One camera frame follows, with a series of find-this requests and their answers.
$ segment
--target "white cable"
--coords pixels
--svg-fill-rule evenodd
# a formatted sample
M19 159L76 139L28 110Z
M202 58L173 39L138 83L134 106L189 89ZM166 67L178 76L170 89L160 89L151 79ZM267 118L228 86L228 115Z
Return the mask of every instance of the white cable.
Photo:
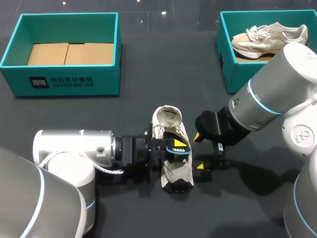
M52 158L54 158L56 155L64 153L66 151L54 151L52 153L50 153L39 165L40 168L43 168Z
M65 153L65 152L68 152L68 151L54 151L52 153L50 153L39 165L39 167L43 168L52 158L54 158L56 155L58 154L61 154L61 153ZM102 167L100 167L99 165L97 165L94 161L92 161L87 155L85 155L85 153L82 153L82 152L79 152L78 153L79 156L89 160L91 163L93 163L94 167L103 172L103 173L106 173L106 174L110 174L110 175L121 175L124 173L123 170L107 170L107 169L104 169Z
M100 167L99 165L97 165L94 161L92 161L87 155L85 155L85 153L79 152L78 154L79 154L81 157L90 160L90 161L93 163L93 165L95 166L95 168L96 168L97 170L101 171L101 172L104 172L104 173L110 174L110 175L121 175L121 174L124 173L123 170L107 170L107 169L104 169L104 168Z

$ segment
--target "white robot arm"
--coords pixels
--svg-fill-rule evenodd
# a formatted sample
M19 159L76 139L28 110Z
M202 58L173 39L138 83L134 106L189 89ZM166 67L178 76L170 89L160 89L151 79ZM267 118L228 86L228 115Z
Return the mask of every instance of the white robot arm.
M291 43L259 70L219 112L204 111L195 121L195 141L213 142L214 155L198 169L225 161L224 147L283 115L288 147L306 159L284 208L291 238L317 237L317 55Z
M282 126L283 138L287 146L307 160L317 145L317 105L316 101L292 115L285 115Z

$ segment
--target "robot logo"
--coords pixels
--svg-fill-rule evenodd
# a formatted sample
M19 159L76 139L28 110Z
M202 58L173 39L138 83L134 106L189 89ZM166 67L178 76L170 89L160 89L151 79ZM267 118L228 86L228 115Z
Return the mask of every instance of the robot logo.
M295 144L300 147L309 147L314 142L314 133L305 125L297 125L291 131L291 137Z
M306 131L306 130L304 130L304 131L302 131L300 134L298 134L298 135L296 136L296 141L299 143L299 142L301 142L302 140L304 140L305 137L309 137L309 136L310 136L309 132Z

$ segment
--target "shoe tongue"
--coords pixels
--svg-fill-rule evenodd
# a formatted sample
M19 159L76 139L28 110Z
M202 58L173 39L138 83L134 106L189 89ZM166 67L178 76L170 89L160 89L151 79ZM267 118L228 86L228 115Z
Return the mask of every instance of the shoe tongue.
M158 112L158 121L163 127L179 128L182 123L182 114L176 107L164 106Z

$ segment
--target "sneaker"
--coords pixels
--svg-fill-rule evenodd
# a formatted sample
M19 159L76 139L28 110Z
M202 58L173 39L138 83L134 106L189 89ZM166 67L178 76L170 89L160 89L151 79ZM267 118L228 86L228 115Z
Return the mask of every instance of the sneaker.
M190 147L180 110L173 106L158 107L152 118L153 138L174 138ZM161 170L161 185L168 193L189 192L193 186L192 152L188 161L165 161Z
M278 22L269 26L253 26L247 33L233 37L231 44L237 56L247 59L258 59L264 54L276 54L291 42L305 45L308 39L306 25L299 28L282 26Z

